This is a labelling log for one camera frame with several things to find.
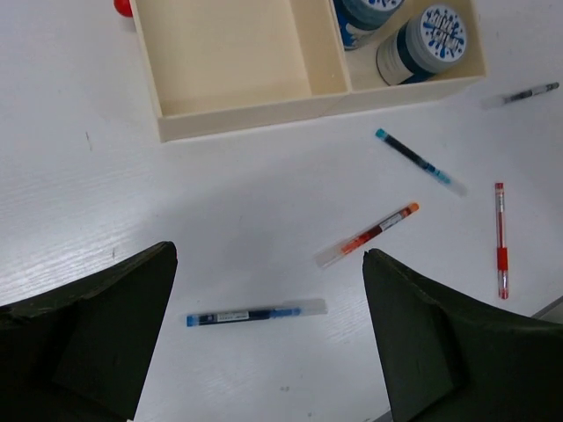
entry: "beige tray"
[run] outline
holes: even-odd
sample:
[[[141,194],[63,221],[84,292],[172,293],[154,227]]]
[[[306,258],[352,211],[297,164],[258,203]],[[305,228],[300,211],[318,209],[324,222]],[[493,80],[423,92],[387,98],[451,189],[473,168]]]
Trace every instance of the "beige tray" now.
[[[375,47],[436,0],[406,0],[373,43],[344,53],[332,0],[133,0],[163,141],[443,98],[486,74],[471,0],[464,61],[389,87]]]

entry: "white table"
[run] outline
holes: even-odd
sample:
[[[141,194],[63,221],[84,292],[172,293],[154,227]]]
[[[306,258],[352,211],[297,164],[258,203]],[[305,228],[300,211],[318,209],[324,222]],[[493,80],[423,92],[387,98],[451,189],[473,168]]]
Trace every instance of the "white table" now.
[[[561,77],[563,4],[478,1],[490,77],[443,102],[165,145],[135,33],[112,2],[0,14],[0,304],[161,240],[179,268],[135,421],[358,421],[388,410],[362,251],[313,256],[411,200],[368,245],[532,315],[563,295],[563,94],[479,101]],[[465,199],[374,139],[385,127]],[[494,181],[507,187],[511,298],[496,294]],[[188,330],[187,312],[324,298],[326,316]]]

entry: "red round object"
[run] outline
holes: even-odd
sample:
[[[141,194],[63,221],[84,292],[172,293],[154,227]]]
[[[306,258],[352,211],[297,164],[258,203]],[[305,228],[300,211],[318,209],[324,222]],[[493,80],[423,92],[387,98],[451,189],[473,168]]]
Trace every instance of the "red round object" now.
[[[131,3],[129,0],[113,0],[113,6],[121,15],[126,18],[133,17],[133,11],[131,10]]]

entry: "pen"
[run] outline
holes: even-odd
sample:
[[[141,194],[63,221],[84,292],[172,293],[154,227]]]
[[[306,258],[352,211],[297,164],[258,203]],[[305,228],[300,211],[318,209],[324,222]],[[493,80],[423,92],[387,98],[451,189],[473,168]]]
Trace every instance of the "pen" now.
[[[534,86],[529,90],[518,92],[516,94],[499,95],[498,97],[486,99],[482,104],[485,108],[505,106],[506,104],[514,103],[526,98],[536,97],[537,95],[545,94],[549,91],[557,90],[558,88],[559,82]]]
[[[317,307],[308,306],[281,306],[279,308],[263,308],[249,310],[233,310],[227,312],[216,312],[208,314],[192,314],[186,317],[188,327],[199,325],[216,325],[229,323],[242,323],[244,321],[263,321],[266,319],[285,317],[306,317],[310,315],[321,315],[326,313],[325,301],[320,301]]]
[[[460,196],[465,196],[467,194],[467,189],[461,183],[456,181],[453,177],[448,175],[445,171],[440,171],[436,169],[431,163],[426,161],[424,158],[419,156],[417,153],[409,149],[407,146],[403,145],[399,140],[389,135],[383,129],[379,129],[376,132],[376,137],[385,142],[391,148],[395,149],[397,152],[411,160],[413,163],[418,165],[426,173],[432,175],[436,180],[447,186],[452,191]]]
[[[508,248],[504,222],[504,184],[494,186],[496,195],[496,260],[499,272],[499,297],[508,299]]]
[[[419,204],[413,202],[412,204],[404,207],[397,213],[390,215],[389,217],[385,218],[382,222],[371,226],[370,228],[364,230],[362,233],[359,233],[353,237],[350,237],[347,240],[339,242],[338,244],[334,245],[331,248],[328,248],[326,251],[320,252],[316,257],[315,260],[317,261],[317,265],[321,268],[326,268],[336,261],[346,257],[347,254],[355,251],[363,244],[366,244],[374,237],[380,235],[387,229],[390,229],[398,222],[405,220],[410,214],[415,213],[419,210]]]

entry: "blue pen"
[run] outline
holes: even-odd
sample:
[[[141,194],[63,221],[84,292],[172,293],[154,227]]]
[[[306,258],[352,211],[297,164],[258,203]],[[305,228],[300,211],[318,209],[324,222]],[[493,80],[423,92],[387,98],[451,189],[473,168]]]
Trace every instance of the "blue pen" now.
[[[292,316],[305,317],[308,315],[320,315],[325,313],[326,307],[308,308],[304,306],[236,310],[210,314],[188,315],[186,318],[186,325],[188,327],[197,327],[198,325],[242,323],[244,321],[261,321],[265,319],[285,318]]]
[[[434,176],[443,185],[447,186],[449,189],[454,191],[460,196],[465,196],[467,194],[467,189],[453,177],[448,175],[445,171],[440,171],[436,169],[431,163],[426,161],[424,158],[419,156],[417,153],[409,149],[407,146],[403,145],[399,140],[389,135],[383,129],[379,129],[376,132],[376,136],[389,145],[391,148],[395,149],[397,152],[401,153],[403,156],[411,160],[413,163],[418,165],[426,173]]]

